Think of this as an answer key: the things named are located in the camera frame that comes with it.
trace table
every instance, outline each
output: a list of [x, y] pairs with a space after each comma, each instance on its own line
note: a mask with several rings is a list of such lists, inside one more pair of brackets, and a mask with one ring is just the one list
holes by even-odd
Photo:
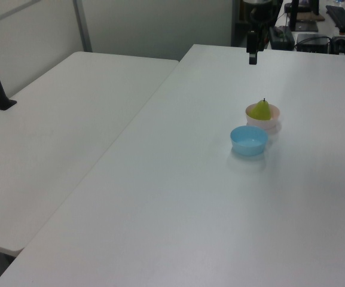
[[[278, 18], [275, 26], [285, 26], [285, 23], [287, 26], [289, 26], [289, 18], [286, 21], [286, 13], [284, 14], [284, 5], [286, 3], [291, 3], [291, 0], [284, 0], [281, 9], [280, 9], [280, 13], [279, 13], [279, 17], [281, 15], [283, 15], [282, 17]], [[332, 18], [326, 13], [326, 5], [330, 5], [330, 6], [341, 6], [344, 7], [345, 9], [345, 2], [342, 2], [340, 4], [334, 2], [333, 0], [320, 0], [319, 2], [319, 12], [320, 15], [324, 16], [325, 21], [321, 21], [321, 22], [317, 22], [317, 27], [318, 27], [318, 32], [293, 32], [293, 37], [295, 39], [295, 42], [297, 43], [297, 36], [299, 33], [307, 33], [307, 34], [323, 34], [326, 35], [330, 38], [334, 37], [334, 36], [341, 36], [339, 35], [339, 29], [337, 27], [335, 27], [335, 23], [332, 20]]]
[[75, 53], [0, 111], [0, 252], [16, 256], [177, 61]]
[[[245, 49], [194, 45], [0, 287], [345, 286], [337, 69], [343, 57], [267, 50], [252, 66]], [[280, 124], [240, 157], [230, 132], [262, 97]]]

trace pear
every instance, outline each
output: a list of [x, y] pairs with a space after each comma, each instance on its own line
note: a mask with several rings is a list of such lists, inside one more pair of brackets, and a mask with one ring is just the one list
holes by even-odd
[[268, 121], [271, 118], [269, 104], [265, 100], [259, 101], [253, 109], [249, 112], [248, 116], [255, 120]]

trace white bowl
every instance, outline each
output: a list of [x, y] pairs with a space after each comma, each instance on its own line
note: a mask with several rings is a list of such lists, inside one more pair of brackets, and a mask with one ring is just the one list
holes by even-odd
[[279, 115], [280, 115], [280, 110], [278, 109], [278, 107], [269, 104], [271, 119], [266, 120], [266, 121], [261, 121], [261, 120], [256, 120], [256, 119], [248, 116], [248, 113], [251, 111], [251, 109], [253, 109], [255, 107], [255, 105], [257, 105], [257, 104], [254, 103], [253, 105], [250, 105], [245, 109], [246, 121], [247, 121], [248, 125], [257, 126], [257, 127], [260, 127], [264, 130], [268, 130], [268, 129], [271, 129], [272, 127], [274, 127], [277, 124], [277, 121], [278, 121]]

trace wall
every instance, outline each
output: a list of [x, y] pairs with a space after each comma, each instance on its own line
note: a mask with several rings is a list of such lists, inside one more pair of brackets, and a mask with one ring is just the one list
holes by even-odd
[[181, 60], [193, 44], [231, 45], [233, 2], [83, 0], [82, 4], [94, 52]]
[[41, 0], [0, 21], [0, 79], [8, 97], [82, 43], [72, 0]]

